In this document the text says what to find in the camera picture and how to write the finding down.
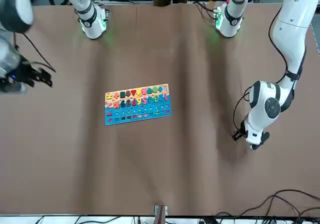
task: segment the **blue puzzle board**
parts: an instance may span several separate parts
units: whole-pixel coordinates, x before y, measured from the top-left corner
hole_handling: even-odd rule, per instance
[[[128,123],[171,115],[168,84],[126,89],[105,94],[104,123]]]

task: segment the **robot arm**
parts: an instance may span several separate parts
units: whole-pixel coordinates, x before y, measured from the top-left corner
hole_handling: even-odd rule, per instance
[[[232,37],[240,28],[246,3],[231,0],[216,12],[216,28],[226,37]],[[294,98],[306,55],[305,38],[319,0],[283,0],[272,33],[274,45],[287,61],[284,78],[279,83],[257,81],[250,89],[251,111],[233,136],[245,136],[249,147],[256,150],[269,137],[264,129],[281,112],[286,111]]]
[[[34,22],[30,0],[0,0],[0,28],[24,33]],[[0,36],[0,93],[25,93],[24,84],[35,82],[52,86],[51,75],[44,69],[35,70],[30,62]]]
[[[5,30],[24,33],[34,20],[30,0],[0,0],[0,24]]]

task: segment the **shape sorting puzzle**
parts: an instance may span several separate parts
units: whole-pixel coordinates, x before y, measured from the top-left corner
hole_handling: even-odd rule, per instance
[[[169,86],[161,84],[106,93],[104,108],[106,125],[170,116]]]

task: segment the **colorful shape block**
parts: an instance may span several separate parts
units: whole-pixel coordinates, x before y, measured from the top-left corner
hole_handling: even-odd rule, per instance
[[[141,91],[141,88],[136,88],[135,90],[136,90],[136,95],[137,95],[137,96],[140,96],[140,95],[141,95],[141,92],[142,92],[142,91]]]
[[[112,99],[112,97],[113,97],[113,94],[112,94],[112,93],[106,93],[106,94],[105,94],[105,98],[106,98],[107,100]]]

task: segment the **number puzzle piece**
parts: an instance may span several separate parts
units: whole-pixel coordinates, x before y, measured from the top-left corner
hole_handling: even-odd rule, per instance
[[[113,103],[113,108],[119,108],[119,101]]]
[[[159,102],[163,102],[164,101],[164,95],[163,94],[160,94],[159,95]]]
[[[124,108],[126,106],[126,102],[124,100],[121,101],[120,107]]]

